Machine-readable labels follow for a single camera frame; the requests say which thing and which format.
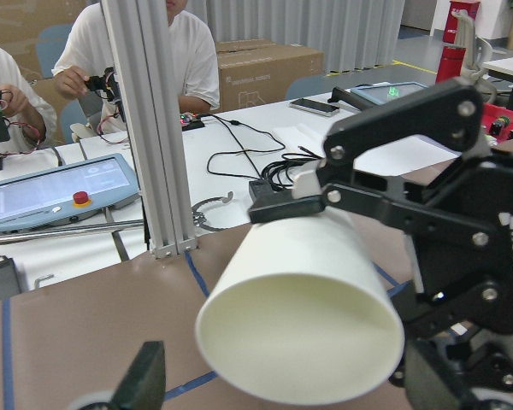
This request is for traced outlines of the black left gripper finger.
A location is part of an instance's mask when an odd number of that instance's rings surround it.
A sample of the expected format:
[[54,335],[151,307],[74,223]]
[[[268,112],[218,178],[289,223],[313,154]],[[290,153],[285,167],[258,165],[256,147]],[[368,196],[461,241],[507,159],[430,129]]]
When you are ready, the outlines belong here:
[[113,409],[161,409],[166,369],[163,341],[143,343],[110,400]]

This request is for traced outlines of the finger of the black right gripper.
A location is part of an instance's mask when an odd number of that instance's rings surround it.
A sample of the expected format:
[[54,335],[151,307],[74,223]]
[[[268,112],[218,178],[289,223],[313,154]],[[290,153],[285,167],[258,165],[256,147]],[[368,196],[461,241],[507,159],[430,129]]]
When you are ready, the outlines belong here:
[[361,154],[417,134],[467,153],[477,145],[482,109],[481,95],[472,85],[450,79],[339,120],[325,137],[325,159],[300,173],[291,190],[258,197],[249,209],[250,221],[309,216],[331,206],[417,236],[490,243],[498,234],[493,224],[411,201],[401,179],[354,168]]

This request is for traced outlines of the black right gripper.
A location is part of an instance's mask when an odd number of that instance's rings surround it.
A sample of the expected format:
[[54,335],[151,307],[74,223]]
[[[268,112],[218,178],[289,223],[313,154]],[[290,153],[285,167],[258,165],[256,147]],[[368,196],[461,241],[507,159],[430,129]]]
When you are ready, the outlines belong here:
[[391,380],[415,409],[513,409],[513,153],[390,179],[388,224],[418,271],[393,298],[407,342]]

